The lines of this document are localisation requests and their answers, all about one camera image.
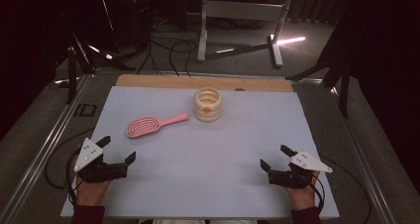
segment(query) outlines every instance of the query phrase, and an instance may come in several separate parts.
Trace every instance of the white jar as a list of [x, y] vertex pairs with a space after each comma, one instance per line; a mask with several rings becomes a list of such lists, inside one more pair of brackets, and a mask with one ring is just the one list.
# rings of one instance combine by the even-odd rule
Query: white jar
[[194, 114], [202, 122], [216, 121], [222, 115], [222, 95], [214, 88], [199, 89], [194, 96]]

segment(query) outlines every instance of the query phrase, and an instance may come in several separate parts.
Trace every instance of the hairbrush handle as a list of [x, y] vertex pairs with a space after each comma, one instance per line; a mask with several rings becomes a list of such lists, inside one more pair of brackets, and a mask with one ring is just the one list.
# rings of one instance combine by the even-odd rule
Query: hairbrush handle
[[167, 124], [182, 122], [182, 121], [185, 121], [185, 120], [188, 120], [188, 113], [181, 113], [181, 114], [178, 114], [174, 117], [168, 118], [166, 120], [159, 121], [159, 125], [164, 126], [164, 125], [167, 125]]

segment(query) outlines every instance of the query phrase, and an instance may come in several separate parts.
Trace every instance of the red sleeve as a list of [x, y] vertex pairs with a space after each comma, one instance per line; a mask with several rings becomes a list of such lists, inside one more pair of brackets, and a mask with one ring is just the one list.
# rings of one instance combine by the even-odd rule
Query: red sleeve
[[294, 224], [321, 224], [316, 207], [310, 207], [300, 211], [292, 210], [291, 218]]
[[104, 206], [75, 206], [71, 224], [89, 223], [102, 224], [104, 219]]

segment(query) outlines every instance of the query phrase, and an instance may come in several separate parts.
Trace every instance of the desk leg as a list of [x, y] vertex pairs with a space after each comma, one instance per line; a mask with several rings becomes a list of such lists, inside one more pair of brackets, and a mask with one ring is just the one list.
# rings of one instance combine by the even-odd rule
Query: desk leg
[[207, 30], [206, 30], [206, 17], [207, 17], [207, 0], [202, 0], [201, 3], [201, 33], [200, 42], [198, 44], [198, 56], [199, 62], [204, 62], [206, 59], [206, 43], [207, 43]]
[[275, 28], [274, 35], [271, 35], [268, 40], [271, 43], [271, 49], [272, 49], [272, 56], [274, 57], [274, 63], [277, 67], [283, 66], [283, 59], [281, 58], [280, 53], [280, 45], [277, 44], [278, 38], [280, 37], [281, 29], [283, 28], [284, 21], [286, 19], [287, 11], [289, 9], [291, 0], [285, 0], [283, 5], [284, 13], [281, 14], [280, 18], [277, 22], [277, 27]]

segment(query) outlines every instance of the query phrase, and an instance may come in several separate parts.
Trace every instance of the white paper sheet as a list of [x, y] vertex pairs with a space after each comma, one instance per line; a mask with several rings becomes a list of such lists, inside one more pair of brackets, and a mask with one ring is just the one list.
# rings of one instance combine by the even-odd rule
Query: white paper sheet
[[[296, 93], [220, 91], [223, 111], [212, 123], [193, 114], [195, 89], [113, 87], [92, 140], [111, 136], [105, 162], [121, 163], [133, 151], [137, 159], [128, 177], [114, 180], [103, 205], [107, 216], [124, 218], [271, 219], [289, 216], [282, 187], [268, 183], [260, 159], [287, 170], [295, 151], [318, 153]], [[189, 120], [161, 127], [137, 139], [127, 125], [145, 116], [164, 120], [187, 112]], [[338, 217], [326, 175], [321, 217]], [[66, 201], [61, 216], [72, 215]]]

